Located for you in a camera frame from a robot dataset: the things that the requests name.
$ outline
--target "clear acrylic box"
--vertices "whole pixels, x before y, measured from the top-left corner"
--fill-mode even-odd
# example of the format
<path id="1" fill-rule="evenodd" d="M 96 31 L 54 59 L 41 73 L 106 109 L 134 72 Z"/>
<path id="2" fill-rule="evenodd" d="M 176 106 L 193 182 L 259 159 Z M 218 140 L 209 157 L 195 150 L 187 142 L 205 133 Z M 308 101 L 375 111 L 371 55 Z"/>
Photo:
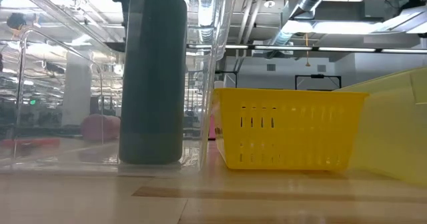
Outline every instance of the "clear acrylic box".
<path id="1" fill-rule="evenodd" d="M 10 71 L 0 73 L 5 92 L 0 104 L 10 118 L 0 119 L 0 172 L 170 176 L 201 169 L 215 64 L 224 54 L 232 14 L 225 3 L 234 0 L 184 0 L 187 43 L 194 48 L 187 48 L 183 155 L 177 163 L 150 166 L 121 163 L 119 139 L 106 138 L 111 134 L 109 117 L 121 113 L 124 53 L 102 43 L 113 37 L 93 37 L 95 29 L 84 25 L 83 17 L 67 16 L 67 0 L 60 0 L 62 5 L 57 0 L 25 1 L 31 4 L 19 8 L 25 18 L 33 15 L 44 22 L 27 22 L 13 42 L 2 43 L 4 66 Z M 64 31 L 70 40 L 58 41 Z M 98 116 L 82 127 L 96 114 L 109 117 Z M 92 138 L 84 136 L 87 128 Z"/>

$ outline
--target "wooden table surface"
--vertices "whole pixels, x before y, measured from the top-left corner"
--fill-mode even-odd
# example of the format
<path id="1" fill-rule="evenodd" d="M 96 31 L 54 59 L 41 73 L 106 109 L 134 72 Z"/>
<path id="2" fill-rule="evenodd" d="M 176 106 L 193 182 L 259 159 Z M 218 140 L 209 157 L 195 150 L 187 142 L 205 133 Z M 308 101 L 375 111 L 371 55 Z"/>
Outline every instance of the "wooden table surface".
<path id="1" fill-rule="evenodd" d="M 214 144 L 199 175 L 0 175 L 0 223 L 427 223 L 427 188 L 363 171 L 232 171 Z"/>

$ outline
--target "ceiling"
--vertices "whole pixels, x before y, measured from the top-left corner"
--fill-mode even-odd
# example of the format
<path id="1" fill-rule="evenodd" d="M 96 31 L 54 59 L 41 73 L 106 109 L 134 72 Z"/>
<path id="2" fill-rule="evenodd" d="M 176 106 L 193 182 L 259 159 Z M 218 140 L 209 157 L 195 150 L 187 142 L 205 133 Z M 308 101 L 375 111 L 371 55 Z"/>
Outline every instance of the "ceiling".
<path id="1" fill-rule="evenodd" d="M 123 14 L 120 3 L 112 0 L 50 0 L 57 8 L 66 13 L 70 20 L 78 22 L 86 31 L 96 36 L 104 42 L 121 42 L 125 37 L 125 29 L 122 27 Z M 275 5 L 271 8 L 261 5 L 256 17 L 256 27 L 250 33 L 250 41 L 263 41 L 271 39 L 281 27 L 281 13 L 287 0 L 274 0 Z M 361 2 L 363 0 L 325 0 L 339 2 Z M 200 25 L 197 22 L 197 8 L 189 4 L 189 25 Z M 228 43 L 235 43 L 244 16 L 244 7 L 250 5 L 247 0 L 236 0 L 230 24 Z M 13 78 L 17 73 L 17 61 L 19 57 L 19 43 L 22 31 L 16 31 L 7 26 L 7 19 L 12 13 L 24 14 L 25 27 L 33 27 L 36 30 L 51 37 L 52 40 L 65 43 L 68 47 L 80 52 L 90 51 L 93 53 L 93 60 L 100 64 L 99 69 L 103 71 L 104 79 L 108 79 L 104 88 L 115 94 L 117 99 L 121 99 L 121 76 L 122 72 L 114 71 L 114 67 L 119 67 L 123 62 L 123 55 L 115 52 L 105 52 L 103 47 L 98 45 L 86 45 L 91 43 L 92 38 L 82 31 L 70 28 L 58 20 L 52 12 L 47 13 L 46 9 L 40 8 L 30 0 L 1 0 L 0 5 L 0 50 L 3 54 L 3 73 L 0 73 L 0 83 L 2 88 L 0 95 L 3 97 L 13 96 L 16 91 L 16 81 Z M 199 36 L 191 31 L 188 33 L 188 42 L 198 42 Z M 46 38 L 44 35 L 36 33 L 30 34 L 28 38 L 28 48 L 26 54 L 25 76 L 34 85 L 24 85 L 25 91 L 34 91 L 37 86 L 41 91 L 41 98 L 47 98 L 52 102 L 60 102 L 64 89 L 65 74 L 55 68 L 46 68 L 46 63 L 57 68 L 66 69 L 66 54 L 69 50 L 59 46 L 56 42 Z M 294 45 L 317 46 L 337 46 L 337 47 L 413 47 L 419 43 L 417 35 L 405 33 L 388 35 L 338 35 L 308 33 L 307 36 L 296 34 L 291 38 Z M 294 53 L 294 57 L 303 53 Z M 330 53 L 318 53 L 317 57 L 331 57 Z M 190 66 L 195 61 L 192 57 L 187 58 Z M 99 82 L 99 71 L 92 68 L 93 73 L 93 94 L 99 94 L 101 83 Z"/>

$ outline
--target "gray cylinder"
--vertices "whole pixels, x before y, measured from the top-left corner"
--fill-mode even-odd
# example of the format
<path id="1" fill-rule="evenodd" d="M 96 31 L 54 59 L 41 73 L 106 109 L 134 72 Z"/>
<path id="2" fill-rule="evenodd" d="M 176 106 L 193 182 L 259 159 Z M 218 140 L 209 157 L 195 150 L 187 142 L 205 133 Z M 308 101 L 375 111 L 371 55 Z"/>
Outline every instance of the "gray cylinder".
<path id="1" fill-rule="evenodd" d="M 187 5 L 131 0 L 119 158 L 165 164 L 182 155 Z"/>

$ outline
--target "exposed ductwork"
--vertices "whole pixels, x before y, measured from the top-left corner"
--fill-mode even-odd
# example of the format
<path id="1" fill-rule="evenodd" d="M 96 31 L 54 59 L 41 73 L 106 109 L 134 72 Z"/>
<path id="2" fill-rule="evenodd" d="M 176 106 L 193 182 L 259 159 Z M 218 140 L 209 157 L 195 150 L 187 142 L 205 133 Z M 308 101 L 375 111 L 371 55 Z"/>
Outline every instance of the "exposed ductwork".
<path id="1" fill-rule="evenodd" d="M 323 0 L 290 0 L 286 3 L 282 12 L 282 28 L 276 36 L 270 41 L 270 45 L 285 45 L 294 33 L 286 30 L 286 23 L 295 17 L 301 19 L 313 19 L 316 7 Z M 272 58 L 275 51 L 269 52 L 267 58 Z"/>

